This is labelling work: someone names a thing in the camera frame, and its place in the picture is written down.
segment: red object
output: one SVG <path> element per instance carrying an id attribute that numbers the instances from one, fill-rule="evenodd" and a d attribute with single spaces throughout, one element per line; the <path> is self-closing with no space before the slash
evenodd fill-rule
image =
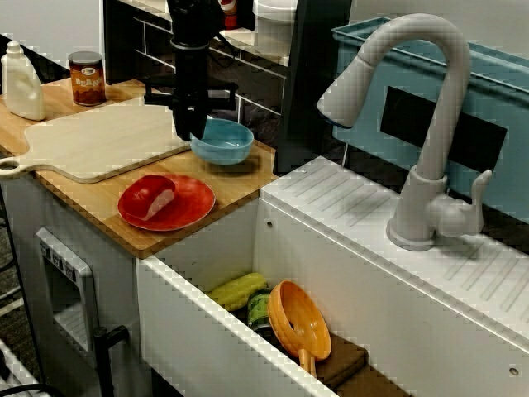
<path id="1" fill-rule="evenodd" d="M 239 27 L 237 25 L 237 14 L 235 15 L 226 15 L 226 18 L 224 19 L 224 26 L 227 31 L 231 29 L 236 29 Z"/>
<path id="2" fill-rule="evenodd" d="M 198 179 L 184 175 L 171 174 L 164 175 L 164 177 L 174 182 L 174 200 L 147 221 L 130 215 L 125 211 L 128 207 L 127 199 L 131 197 L 130 192 L 127 193 L 127 191 L 137 189 L 134 185 L 145 177 L 138 179 L 123 192 L 117 202 L 117 211 L 125 222 L 153 232 L 168 232 L 192 225 L 212 210 L 215 205 L 215 194 L 209 186 Z"/>
<path id="3" fill-rule="evenodd" d="M 146 175 L 139 178 L 123 194 L 126 213 L 145 219 L 155 199 L 165 190 L 174 194 L 174 189 L 174 182 L 162 175 Z"/>

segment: yellow toy corn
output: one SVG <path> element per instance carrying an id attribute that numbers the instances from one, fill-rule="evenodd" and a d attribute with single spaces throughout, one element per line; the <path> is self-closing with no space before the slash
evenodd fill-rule
<path id="1" fill-rule="evenodd" d="M 265 287 L 266 280 L 262 275 L 249 273 L 216 287 L 207 295 L 228 312 L 233 312 L 244 308 L 250 295 Z"/>

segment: cutting board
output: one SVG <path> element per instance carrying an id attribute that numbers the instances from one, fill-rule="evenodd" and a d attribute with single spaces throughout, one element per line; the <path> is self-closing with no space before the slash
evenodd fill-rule
<path id="1" fill-rule="evenodd" d="M 53 170 L 93 184 L 189 149 L 175 133 L 172 112 L 143 98 L 35 124 L 25 135 L 29 151 L 0 160 L 0 179 Z"/>

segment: cutting board handle hole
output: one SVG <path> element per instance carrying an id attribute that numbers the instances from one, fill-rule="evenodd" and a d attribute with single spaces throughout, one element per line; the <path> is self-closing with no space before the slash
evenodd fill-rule
<path id="1" fill-rule="evenodd" d="M 20 167 L 20 163 L 14 160 L 4 161 L 0 164 L 0 170 L 10 171 Z"/>

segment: white bottle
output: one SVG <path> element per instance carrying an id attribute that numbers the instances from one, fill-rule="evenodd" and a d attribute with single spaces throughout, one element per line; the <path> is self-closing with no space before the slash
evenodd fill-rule
<path id="1" fill-rule="evenodd" d="M 9 112 L 30 120 L 45 118 L 41 81 L 16 41 L 7 44 L 2 57 L 2 91 Z"/>

